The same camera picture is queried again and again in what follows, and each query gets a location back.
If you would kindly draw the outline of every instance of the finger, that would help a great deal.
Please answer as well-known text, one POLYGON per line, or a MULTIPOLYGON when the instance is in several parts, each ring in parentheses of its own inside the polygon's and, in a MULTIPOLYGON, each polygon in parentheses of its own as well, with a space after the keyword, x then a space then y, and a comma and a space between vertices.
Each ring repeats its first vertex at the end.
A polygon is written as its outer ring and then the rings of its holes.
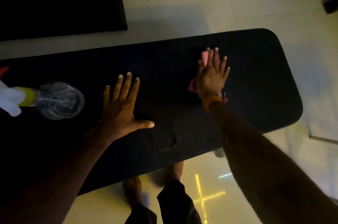
POLYGON ((128 72, 127 78, 124 81, 124 85, 121 89, 120 98, 119 98, 120 100, 125 100, 127 98, 131 84, 132 84, 132 73, 128 72))
POLYGON ((219 61, 218 47, 216 47, 214 49, 214 55, 212 56, 212 65, 214 66, 214 68, 218 70, 219 63, 220 61, 219 61))
POLYGON ((229 72, 230 72, 230 67, 227 67, 223 75, 224 81, 226 81, 226 79, 228 78, 229 72))
POLYGON ((198 73, 202 74, 204 70, 203 60, 198 60, 198 73))
POLYGON ((110 86, 106 85, 106 87, 104 88, 104 108, 108 106, 108 104, 110 103, 109 94, 110 94, 110 86))
POLYGON ((153 128, 155 126, 155 123, 153 121, 149 120, 141 120, 141 121, 134 121, 137 129, 147 129, 147 128, 153 128))
POLYGON ((117 78, 117 83, 115 85, 114 93, 112 94, 112 101, 115 101, 119 98, 122 82, 123 82, 123 76, 119 75, 119 77, 117 78))
POLYGON ((140 79, 137 77, 135 79, 133 87, 130 89, 130 93, 128 96, 128 100, 130 101, 130 103, 135 104, 139 88, 140 88, 140 79))
POLYGON ((208 51, 208 61, 206 62, 206 67, 211 68, 212 67, 212 55, 213 55, 213 50, 208 50, 209 48, 207 48, 208 51))
POLYGON ((222 59, 221 64, 219 65, 219 72, 220 72, 221 74, 224 74, 224 70, 225 70, 225 68, 226 68, 226 59, 227 59, 227 57, 224 56, 223 59, 222 59))

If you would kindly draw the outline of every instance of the forearm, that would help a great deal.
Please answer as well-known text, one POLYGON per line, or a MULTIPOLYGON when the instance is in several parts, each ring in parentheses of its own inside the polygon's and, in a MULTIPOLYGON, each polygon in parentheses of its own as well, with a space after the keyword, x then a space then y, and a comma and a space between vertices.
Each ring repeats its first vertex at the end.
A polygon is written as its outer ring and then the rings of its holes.
POLYGON ((83 182, 107 145, 85 139, 60 159, 42 180, 0 210, 1 223, 63 222, 83 182))
POLYGON ((336 205, 285 153, 223 103, 211 103, 209 111, 234 178, 264 224, 338 220, 336 205))

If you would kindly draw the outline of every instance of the foot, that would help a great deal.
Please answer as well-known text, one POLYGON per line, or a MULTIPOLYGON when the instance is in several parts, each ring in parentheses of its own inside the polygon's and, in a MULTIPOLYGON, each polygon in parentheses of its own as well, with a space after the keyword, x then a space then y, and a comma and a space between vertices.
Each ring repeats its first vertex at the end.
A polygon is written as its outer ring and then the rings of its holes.
POLYGON ((133 208, 133 206, 136 204, 143 205, 141 200, 142 185, 138 176, 131 179, 126 179, 123 182, 123 190, 131 208, 133 208))
POLYGON ((172 180, 181 180, 181 176, 183 174, 183 164, 184 162, 178 162, 168 167, 168 174, 167 174, 167 184, 172 180))

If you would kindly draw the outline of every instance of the black mat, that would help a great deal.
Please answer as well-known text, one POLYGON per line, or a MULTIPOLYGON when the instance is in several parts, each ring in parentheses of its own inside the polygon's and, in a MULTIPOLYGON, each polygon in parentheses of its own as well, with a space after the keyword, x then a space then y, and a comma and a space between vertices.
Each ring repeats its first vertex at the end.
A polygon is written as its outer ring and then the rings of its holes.
POLYGON ((81 140, 99 119, 105 85, 114 86, 128 71, 141 78, 135 116, 154 120, 156 128, 115 141, 80 194, 220 148, 218 128, 187 90, 206 46, 228 56, 228 106, 262 133, 300 118, 302 101, 281 44, 264 29, 4 60, 0 66, 10 66, 2 78, 8 86, 64 81, 80 89, 87 102, 79 116, 62 121, 43 120, 32 108, 15 118, 0 111, 5 193, 24 188, 81 140))
POLYGON ((1 0, 0 41, 126 30, 122 0, 1 0))

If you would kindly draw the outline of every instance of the pant leg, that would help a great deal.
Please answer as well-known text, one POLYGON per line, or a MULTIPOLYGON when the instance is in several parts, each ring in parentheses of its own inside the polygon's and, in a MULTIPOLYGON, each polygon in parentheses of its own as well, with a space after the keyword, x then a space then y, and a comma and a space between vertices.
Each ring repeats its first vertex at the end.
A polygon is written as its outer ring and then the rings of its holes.
POLYGON ((169 182, 157 196, 163 224, 201 224, 201 218, 184 185, 178 180, 169 182))
POLYGON ((136 204, 125 224, 156 224, 157 216, 147 207, 136 204))

